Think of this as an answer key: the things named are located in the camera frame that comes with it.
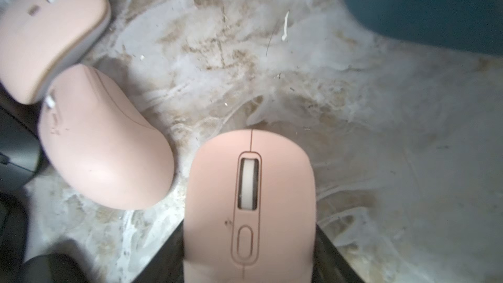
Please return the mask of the pink mouse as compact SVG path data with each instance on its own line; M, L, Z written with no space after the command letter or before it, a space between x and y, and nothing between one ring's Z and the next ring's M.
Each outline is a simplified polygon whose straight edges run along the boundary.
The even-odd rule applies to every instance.
M1 16L1 84L17 102L39 102L111 20L109 0L14 0Z
M171 188L175 162L165 135L95 68L77 64L52 82L38 134L61 177L98 204L149 208Z
M186 282L310 282L316 193L293 141L236 130L196 152L183 221Z

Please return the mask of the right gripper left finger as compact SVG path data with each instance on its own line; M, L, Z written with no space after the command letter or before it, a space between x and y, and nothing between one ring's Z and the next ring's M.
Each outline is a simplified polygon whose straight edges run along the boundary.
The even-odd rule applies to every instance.
M183 283L183 221L175 228L134 283Z

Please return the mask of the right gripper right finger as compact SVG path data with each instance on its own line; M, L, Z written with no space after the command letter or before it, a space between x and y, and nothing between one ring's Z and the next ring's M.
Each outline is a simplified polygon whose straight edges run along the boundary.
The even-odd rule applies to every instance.
M319 225L316 226L313 283L364 283Z

